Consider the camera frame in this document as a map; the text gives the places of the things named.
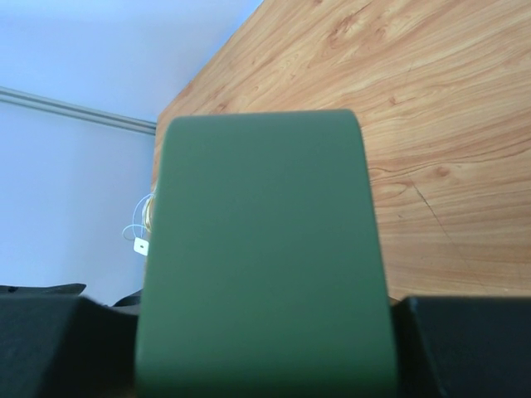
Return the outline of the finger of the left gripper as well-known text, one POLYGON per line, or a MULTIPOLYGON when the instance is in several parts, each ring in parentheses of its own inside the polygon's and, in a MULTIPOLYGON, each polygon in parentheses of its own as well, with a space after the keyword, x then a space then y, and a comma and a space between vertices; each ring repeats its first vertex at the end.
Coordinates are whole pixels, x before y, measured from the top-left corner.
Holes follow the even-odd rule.
POLYGON ((14 295, 80 295, 86 288, 85 284, 61 284, 47 287, 10 286, 1 285, 0 294, 2 296, 14 295))

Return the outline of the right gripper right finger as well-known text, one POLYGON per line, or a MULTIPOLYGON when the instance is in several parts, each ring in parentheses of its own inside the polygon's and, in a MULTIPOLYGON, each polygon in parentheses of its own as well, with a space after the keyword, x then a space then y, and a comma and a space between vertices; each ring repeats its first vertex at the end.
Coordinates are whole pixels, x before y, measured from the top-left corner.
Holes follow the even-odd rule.
POLYGON ((530 300, 408 297, 392 306, 400 397, 528 397, 530 300))

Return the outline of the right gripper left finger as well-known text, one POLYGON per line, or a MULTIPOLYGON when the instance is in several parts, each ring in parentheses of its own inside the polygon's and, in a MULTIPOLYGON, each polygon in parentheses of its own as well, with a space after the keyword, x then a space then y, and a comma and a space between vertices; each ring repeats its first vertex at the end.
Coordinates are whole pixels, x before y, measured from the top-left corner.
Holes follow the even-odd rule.
POLYGON ((139 296, 1 295, 3 397, 135 397, 139 296))

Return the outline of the green power strip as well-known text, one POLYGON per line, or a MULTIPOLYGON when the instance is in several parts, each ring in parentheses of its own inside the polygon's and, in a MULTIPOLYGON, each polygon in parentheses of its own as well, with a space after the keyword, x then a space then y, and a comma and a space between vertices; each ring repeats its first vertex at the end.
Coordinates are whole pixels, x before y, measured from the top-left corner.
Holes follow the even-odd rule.
POLYGON ((353 112, 171 122, 135 368, 141 397, 397 395, 353 112))

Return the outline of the white charger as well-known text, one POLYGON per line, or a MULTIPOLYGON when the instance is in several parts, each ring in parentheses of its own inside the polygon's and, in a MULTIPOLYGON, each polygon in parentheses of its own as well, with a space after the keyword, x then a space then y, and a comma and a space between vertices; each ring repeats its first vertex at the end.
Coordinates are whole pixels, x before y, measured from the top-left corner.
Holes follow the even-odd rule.
POLYGON ((147 256, 149 253, 149 242, 140 237, 135 237, 134 251, 140 255, 147 256))

